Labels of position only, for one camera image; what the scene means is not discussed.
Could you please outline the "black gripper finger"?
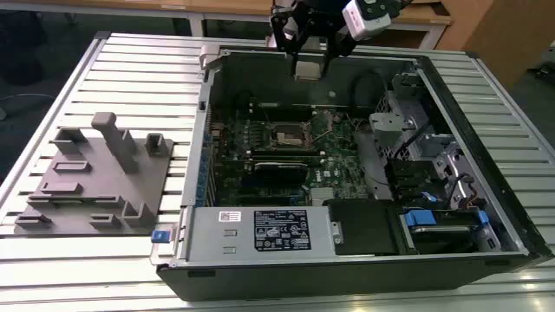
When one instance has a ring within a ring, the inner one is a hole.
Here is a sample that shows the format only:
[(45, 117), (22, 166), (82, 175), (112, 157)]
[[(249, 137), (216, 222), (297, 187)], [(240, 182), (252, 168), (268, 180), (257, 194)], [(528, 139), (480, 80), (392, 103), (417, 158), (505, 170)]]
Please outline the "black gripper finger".
[(269, 17), (270, 30), (276, 48), (290, 59), (290, 76), (296, 77), (301, 65), (298, 52), (308, 40), (306, 18), (294, 11), (273, 11)]
[(324, 78), (328, 73), (330, 61), (340, 56), (346, 57), (356, 47), (356, 40), (350, 36), (348, 29), (340, 29), (328, 38), (325, 43), (325, 53), (320, 69), (320, 77)]

